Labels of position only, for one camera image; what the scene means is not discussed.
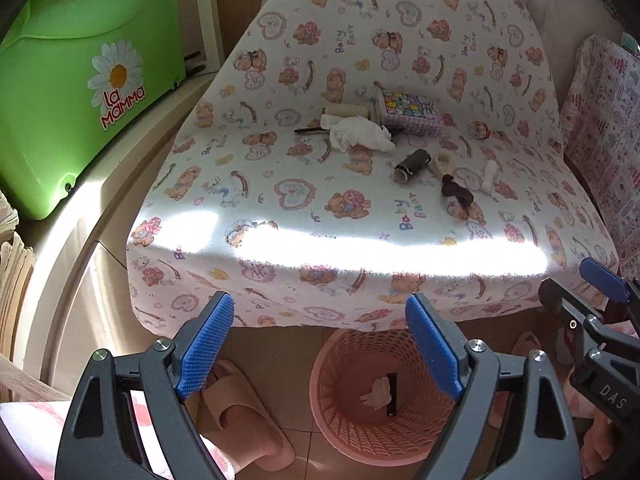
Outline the white paper tube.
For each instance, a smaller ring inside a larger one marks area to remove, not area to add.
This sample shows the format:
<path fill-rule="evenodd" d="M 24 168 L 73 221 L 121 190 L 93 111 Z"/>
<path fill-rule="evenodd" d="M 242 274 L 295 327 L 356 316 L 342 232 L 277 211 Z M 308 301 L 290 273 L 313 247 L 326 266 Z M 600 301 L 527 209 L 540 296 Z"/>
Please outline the white paper tube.
<path fill-rule="evenodd" d="M 483 171 L 483 181 L 480 189 L 485 194 L 490 194 L 494 188 L 495 178 L 500 168 L 495 159 L 488 159 Z"/>

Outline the black wrapper strip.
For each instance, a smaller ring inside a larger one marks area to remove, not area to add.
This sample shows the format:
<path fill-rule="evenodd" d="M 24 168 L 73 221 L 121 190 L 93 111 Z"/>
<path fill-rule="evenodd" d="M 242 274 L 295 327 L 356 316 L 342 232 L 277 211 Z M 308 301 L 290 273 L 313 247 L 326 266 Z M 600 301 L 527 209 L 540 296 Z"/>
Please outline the black wrapper strip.
<path fill-rule="evenodd" d="M 397 415 L 398 398 L 397 374 L 387 374 L 386 378 L 388 380 L 388 393 L 390 394 L 390 400 L 386 404 L 386 414 L 388 417 L 395 417 Z"/>

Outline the black cylinder roll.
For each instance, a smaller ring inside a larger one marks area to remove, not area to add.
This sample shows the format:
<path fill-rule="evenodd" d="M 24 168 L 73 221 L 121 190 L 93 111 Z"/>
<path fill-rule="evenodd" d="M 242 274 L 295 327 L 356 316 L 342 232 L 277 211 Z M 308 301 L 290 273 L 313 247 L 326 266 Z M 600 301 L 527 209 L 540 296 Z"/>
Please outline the black cylinder roll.
<path fill-rule="evenodd" d="M 432 156 L 423 148 L 415 150 L 404 160 L 397 164 L 394 168 L 394 181 L 400 184 L 406 184 L 420 172 L 425 169 L 431 162 Z"/>

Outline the pastel patterned small box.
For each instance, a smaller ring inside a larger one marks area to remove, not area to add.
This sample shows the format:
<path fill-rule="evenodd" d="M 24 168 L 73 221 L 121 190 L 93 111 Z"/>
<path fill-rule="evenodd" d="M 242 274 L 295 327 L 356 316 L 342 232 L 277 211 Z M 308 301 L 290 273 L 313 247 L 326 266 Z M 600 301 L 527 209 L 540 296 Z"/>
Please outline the pastel patterned small box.
<path fill-rule="evenodd" d="M 444 120 L 434 103 L 420 94 L 380 90 L 376 97 L 378 122 L 391 134 L 438 136 Z"/>

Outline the white tissue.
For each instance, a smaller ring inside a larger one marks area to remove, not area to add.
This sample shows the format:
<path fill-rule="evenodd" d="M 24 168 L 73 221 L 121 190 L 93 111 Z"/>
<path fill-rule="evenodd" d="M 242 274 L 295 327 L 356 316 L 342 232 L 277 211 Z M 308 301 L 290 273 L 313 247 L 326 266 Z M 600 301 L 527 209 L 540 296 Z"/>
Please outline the white tissue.
<path fill-rule="evenodd" d="M 396 148 L 386 127 L 361 116 L 338 117 L 323 114 L 320 127 L 329 133 L 332 148 L 343 153 L 356 145 L 382 153 L 391 152 Z"/>

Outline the cream thread spool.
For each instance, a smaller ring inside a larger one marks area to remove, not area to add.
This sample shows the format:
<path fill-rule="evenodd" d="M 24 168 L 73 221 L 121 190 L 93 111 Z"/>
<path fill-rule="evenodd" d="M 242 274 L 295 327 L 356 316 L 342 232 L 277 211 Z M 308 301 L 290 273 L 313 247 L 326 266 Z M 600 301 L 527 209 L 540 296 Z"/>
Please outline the cream thread spool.
<path fill-rule="evenodd" d="M 325 107 L 323 107 L 322 114 L 341 118 L 371 118 L 369 107 L 367 107 L 367 105 L 361 104 L 328 103 Z"/>

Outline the pink slipper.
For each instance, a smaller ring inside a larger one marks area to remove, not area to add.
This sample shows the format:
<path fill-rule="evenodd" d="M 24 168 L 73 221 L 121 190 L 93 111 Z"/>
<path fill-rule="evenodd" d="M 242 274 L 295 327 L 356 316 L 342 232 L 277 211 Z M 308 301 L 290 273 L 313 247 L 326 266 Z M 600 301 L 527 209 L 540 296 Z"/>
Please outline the pink slipper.
<path fill-rule="evenodd" d="M 276 472 L 294 463 L 290 441 L 233 363 L 219 360 L 213 365 L 201 398 L 215 422 L 201 437 L 227 478 L 248 466 Z"/>
<path fill-rule="evenodd" d="M 541 350 L 542 345 L 537 336 L 526 330 L 520 333 L 511 349 L 512 356 L 528 356 L 533 350 Z"/>

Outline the pink plastic waste basket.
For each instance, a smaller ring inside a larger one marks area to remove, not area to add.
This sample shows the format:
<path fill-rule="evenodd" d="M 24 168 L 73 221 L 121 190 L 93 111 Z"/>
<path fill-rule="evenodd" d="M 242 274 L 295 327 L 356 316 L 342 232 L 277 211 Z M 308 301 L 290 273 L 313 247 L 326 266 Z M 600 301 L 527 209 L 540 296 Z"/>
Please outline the pink plastic waste basket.
<path fill-rule="evenodd" d="M 420 463 L 452 409 L 406 330 L 337 330 L 309 383 L 314 422 L 337 451 L 381 467 Z"/>

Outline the pink print cloth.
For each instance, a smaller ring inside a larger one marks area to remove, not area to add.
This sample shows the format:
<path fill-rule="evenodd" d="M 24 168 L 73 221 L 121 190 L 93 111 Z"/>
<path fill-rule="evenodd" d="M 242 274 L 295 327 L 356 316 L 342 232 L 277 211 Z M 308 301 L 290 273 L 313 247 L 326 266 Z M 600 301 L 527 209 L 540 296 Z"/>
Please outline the pink print cloth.
<path fill-rule="evenodd" d="M 561 112 L 564 153 L 585 179 L 617 250 L 639 276 L 639 58 L 602 36 L 586 39 Z"/>

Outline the bear print cloth cover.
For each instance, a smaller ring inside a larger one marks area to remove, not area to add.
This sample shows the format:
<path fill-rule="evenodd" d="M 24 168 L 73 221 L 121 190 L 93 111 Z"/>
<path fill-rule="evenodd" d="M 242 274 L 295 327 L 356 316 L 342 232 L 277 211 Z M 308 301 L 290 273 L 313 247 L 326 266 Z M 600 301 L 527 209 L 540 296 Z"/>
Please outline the bear print cloth cover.
<path fill-rule="evenodd" d="M 328 103 L 431 100 L 438 136 L 343 153 Z M 452 175 L 397 164 L 448 153 Z M 483 171 L 499 172 L 490 194 Z M 134 317 L 172 336 L 216 292 L 239 327 L 401 330 L 427 296 L 455 321 L 537 307 L 554 278 L 595 308 L 582 259 L 610 234 L 563 159 L 546 52 L 522 0 L 267 0 L 194 107 L 126 247 Z"/>

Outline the white shelf unit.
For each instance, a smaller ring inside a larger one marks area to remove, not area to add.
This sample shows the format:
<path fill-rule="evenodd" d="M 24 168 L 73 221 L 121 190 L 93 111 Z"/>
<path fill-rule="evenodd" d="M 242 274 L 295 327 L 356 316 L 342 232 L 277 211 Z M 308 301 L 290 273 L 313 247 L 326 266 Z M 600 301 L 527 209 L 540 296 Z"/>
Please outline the white shelf unit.
<path fill-rule="evenodd" d="M 217 0 L 179 0 L 179 14 L 186 66 L 216 73 L 224 64 Z"/>

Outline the green La Mamma storage box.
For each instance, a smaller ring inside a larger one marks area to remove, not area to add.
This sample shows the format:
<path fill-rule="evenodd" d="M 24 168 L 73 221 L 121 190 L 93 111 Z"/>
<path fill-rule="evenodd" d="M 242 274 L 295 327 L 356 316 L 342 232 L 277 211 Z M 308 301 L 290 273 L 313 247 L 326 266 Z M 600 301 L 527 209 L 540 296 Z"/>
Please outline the green La Mamma storage box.
<path fill-rule="evenodd" d="M 1 44 L 1 189 L 41 220 L 186 78 L 179 0 L 28 0 Z"/>

